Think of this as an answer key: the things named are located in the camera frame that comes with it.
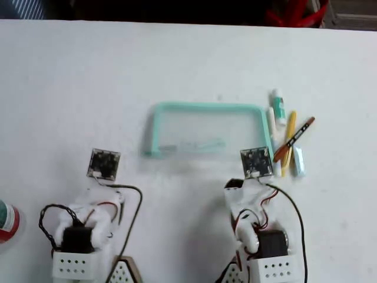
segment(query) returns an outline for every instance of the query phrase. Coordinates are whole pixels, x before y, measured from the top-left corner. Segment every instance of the red can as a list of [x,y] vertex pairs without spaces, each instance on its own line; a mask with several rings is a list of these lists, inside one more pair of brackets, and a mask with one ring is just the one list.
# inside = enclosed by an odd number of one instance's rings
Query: red can
[[0,243],[10,240],[16,234],[19,221],[18,209],[0,200]]

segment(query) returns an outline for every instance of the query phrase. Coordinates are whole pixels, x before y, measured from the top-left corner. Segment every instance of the glue stick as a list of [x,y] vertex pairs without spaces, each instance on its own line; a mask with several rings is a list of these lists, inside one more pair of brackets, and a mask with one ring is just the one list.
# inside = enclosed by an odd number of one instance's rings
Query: glue stick
[[285,115],[282,92],[278,89],[274,89],[272,94],[273,94],[273,109],[275,112],[275,122],[278,126],[284,127],[285,125],[287,125],[287,117]]

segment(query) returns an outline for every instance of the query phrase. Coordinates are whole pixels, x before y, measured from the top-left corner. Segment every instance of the white marker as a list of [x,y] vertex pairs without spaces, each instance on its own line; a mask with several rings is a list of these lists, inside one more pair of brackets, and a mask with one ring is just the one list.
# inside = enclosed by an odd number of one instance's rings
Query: white marker
[[[269,128],[270,128],[270,139],[272,141],[273,152],[275,152],[279,148],[279,146],[276,140],[277,131],[276,131],[276,124],[275,124],[275,114],[272,107],[269,107],[267,111],[267,116],[268,116],[267,118],[269,121]],[[275,176],[277,177],[282,176],[282,164],[280,160],[273,165],[273,171],[274,171]]]

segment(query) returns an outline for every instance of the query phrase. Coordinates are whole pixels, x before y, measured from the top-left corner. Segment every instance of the red object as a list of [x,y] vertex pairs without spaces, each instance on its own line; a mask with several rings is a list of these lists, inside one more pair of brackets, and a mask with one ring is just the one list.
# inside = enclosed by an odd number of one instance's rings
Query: red object
[[13,206],[13,210],[14,210],[13,227],[9,232],[0,229],[0,243],[4,243],[4,242],[8,241],[9,239],[11,239],[14,236],[14,234],[16,234],[16,232],[18,230],[18,227],[19,227],[19,211],[14,206]]
[[312,15],[303,18],[307,0],[289,0],[283,16],[267,10],[265,21],[273,27],[307,28],[319,25],[325,16],[329,0],[320,0],[320,9]]

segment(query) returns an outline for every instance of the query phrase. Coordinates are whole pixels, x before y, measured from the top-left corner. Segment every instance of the perforated white block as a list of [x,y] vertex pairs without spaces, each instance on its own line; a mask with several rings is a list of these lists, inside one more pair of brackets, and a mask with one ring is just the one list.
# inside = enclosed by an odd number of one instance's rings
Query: perforated white block
[[245,283],[247,280],[243,278],[237,264],[230,264],[221,283]]
[[118,261],[113,274],[111,274],[110,283],[135,283],[124,261]]
[[91,254],[54,252],[52,277],[95,282],[98,278],[98,263],[98,252]]
[[273,258],[252,259],[250,261],[252,283],[284,283],[300,278],[294,255]]

